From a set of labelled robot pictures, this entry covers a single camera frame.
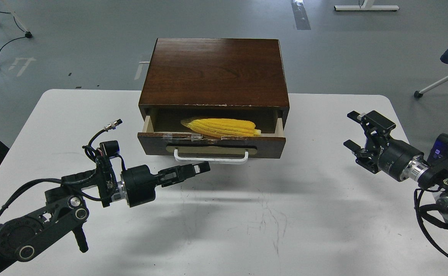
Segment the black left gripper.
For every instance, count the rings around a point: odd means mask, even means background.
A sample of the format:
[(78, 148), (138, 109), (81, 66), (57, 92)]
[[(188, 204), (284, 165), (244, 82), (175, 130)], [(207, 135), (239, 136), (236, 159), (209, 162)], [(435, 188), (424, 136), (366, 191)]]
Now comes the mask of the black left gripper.
[(132, 208), (154, 201), (156, 186), (171, 186), (209, 171), (208, 161), (166, 168), (159, 171), (156, 176), (150, 172), (147, 165), (140, 165), (121, 172), (122, 191), (125, 193), (128, 206)]

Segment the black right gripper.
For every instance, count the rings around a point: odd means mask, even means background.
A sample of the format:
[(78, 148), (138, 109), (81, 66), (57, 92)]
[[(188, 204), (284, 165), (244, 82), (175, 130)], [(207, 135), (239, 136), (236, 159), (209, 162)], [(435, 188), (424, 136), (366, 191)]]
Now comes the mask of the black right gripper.
[(366, 148), (382, 146), (379, 155), (378, 151), (361, 148), (352, 140), (343, 143), (356, 157), (355, 162), (373, 174), (381, 170), (401, 182), (405, 180), (402, 174), (409, 162), (425, 155), (402, 140), (391, 139), (390, 132), (396, 128), (396, 124), (375, 110), (362, 114), (351, 111), (348, 118), (361, 125), (366, 136)]

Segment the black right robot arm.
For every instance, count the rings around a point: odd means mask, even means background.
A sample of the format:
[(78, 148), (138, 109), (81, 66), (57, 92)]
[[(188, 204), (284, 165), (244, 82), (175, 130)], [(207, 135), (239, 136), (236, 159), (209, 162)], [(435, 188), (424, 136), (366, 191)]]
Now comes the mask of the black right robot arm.
[(418, 225), (429, 243), (448, 258), (424, 224), (448, 230), (448, 135), (441, 133), (437, 137), (425, 159), (422, 151), (391, 137), (396, 125), (380, 113), (351, 111), (348, 118), (360, 124), (366, 136), (364, 148), (352, 140), (344, 142), (356, 163), (373, 174), (383, 171), (396, 181), (411, 179), (418, 183), (414, 192)]

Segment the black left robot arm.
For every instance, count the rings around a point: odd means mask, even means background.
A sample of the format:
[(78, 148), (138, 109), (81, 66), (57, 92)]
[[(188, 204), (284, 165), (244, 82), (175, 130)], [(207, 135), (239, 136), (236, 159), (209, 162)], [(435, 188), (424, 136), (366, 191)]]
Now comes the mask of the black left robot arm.
[(55, 242), (72, 233), (82, 253), (89, 249), (82, 229), (90, 212), (86, 199), (100, 202), (103, 207), (125, 199), (129, 207), (149, 203), (156, 198), (156, 187), (178, 184), (198, 174), (210, 171), (207, 161), (163, 169), (152, 174), (147, 165), (126, 168), (121, 161), (121, 180), (118, 181), (111, 160), (121, 158), (116, 140), (92, 143), (100, 134), (115, 129), (121, 119), (110, 122), (98, 131), (86, 146), (85, 155), (95, 168), (60, 179), (35, 179), (20, 186), (0, 208), (0, 216), (24, 192), (39, 183), (56, 183), (58, 187), (45, 191), (45, 206), (19, 218), (0, 223), (0, 273), (15, 262), (28, 262), (43, 253)]

